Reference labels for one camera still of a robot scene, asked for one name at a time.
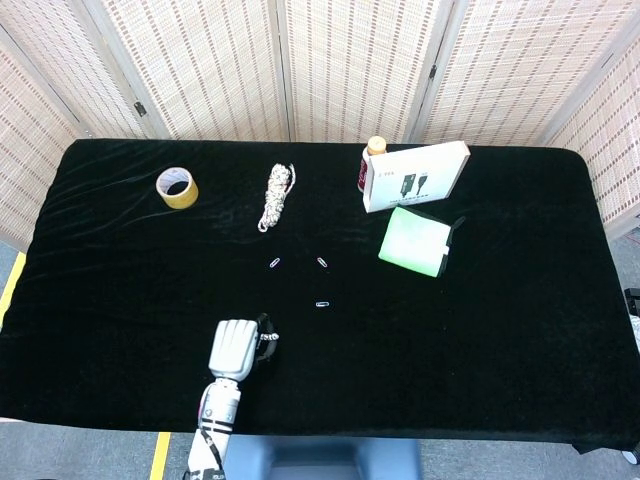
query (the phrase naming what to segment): woven screen panel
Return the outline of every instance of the woven screen panel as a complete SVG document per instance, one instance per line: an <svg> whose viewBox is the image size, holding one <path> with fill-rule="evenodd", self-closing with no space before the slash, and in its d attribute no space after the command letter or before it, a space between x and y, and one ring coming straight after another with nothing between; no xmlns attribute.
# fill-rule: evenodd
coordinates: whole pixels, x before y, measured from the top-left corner
<svg viewBox="0 0 640 480"><path fill-rule="evenodd" d="M0 44L0 238L25 251L65 149L78 132Z"/></svg>
<svg viewBox="0 0 640 480"><path fill-rule="evenodd" d="M627 49L550 146L585 159L602 221L640 204L640 39Z"/></svg>
<svg viewBox="0 0 640 480"><path fill-rule="evenodd" d="M287 0L296 140L400 142L440 3Z"/></svg>
<svg viewBox="0 0 640 480"><path fill-rule="evenodd" d="M0 22L94 136L144 137L66 0L0 0Z"/></svg>
<svg viewBox="0 0 640 480"><path fill-rule="evenodd" d="M533 145L639 7L471 0L423 140Z"/></svg>
<svg viewBox="0 0 640 480"><path fill-rule="evenodd" d="M267 0L103 0L170 134L285 140Z"/></svg>

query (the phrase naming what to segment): white box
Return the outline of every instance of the white box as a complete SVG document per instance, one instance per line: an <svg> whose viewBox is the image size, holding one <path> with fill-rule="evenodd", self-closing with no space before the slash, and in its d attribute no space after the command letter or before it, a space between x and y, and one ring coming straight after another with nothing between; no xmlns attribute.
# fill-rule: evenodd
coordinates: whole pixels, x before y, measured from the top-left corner
<svg viewBox="0 0 640 480"><path fill-rule="evenodd" d="M447 198L469 158L462 141L369 156L362 201L367 212Z"/></svg>

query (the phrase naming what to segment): bottle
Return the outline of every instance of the bottle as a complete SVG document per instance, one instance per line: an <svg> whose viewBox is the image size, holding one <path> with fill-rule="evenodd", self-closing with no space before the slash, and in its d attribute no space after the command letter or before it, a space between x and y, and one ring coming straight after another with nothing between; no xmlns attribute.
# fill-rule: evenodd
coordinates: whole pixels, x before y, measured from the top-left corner
<svg viewBox="0 0 640 480"><path fill-rule="evenodd" d="M364 185L367 181L367 159L370 155L380 155L387 153L387 142L382 137L371 137L367 143L367 148L362 152L360 161L360 174L358 175L358 190L364 193Z"/></svg>

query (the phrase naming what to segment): green sponge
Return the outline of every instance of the green sponge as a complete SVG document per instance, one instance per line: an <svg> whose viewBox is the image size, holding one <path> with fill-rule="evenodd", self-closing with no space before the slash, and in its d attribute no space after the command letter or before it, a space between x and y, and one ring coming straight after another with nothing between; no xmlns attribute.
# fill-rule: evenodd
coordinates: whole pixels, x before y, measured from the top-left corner
<svg viewBox="0 0 640 480"><path fill-rule="evenodd" d="M397 207L391 214L378 258L438 277L446 265L451 231L459 223L450 227L422 213Z"/></svg>

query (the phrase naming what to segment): white robotic arm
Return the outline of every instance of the white robotic arm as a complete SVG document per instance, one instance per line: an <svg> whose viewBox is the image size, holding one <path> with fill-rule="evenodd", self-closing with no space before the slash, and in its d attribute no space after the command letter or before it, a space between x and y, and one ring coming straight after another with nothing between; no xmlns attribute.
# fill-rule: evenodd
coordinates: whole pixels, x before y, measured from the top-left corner
<svg viewBox="0 0 640 480"><path fill-rule="evenodd" d="M218 324L209 358L215 377L204 391L198 411L198 429L189 452L189 480L225 480L223 469L229 437L240 402L238 383L249 375L262 341L272 342L262 358L275 350L278 335L260 334L258 320L225 320Z"/></svg>

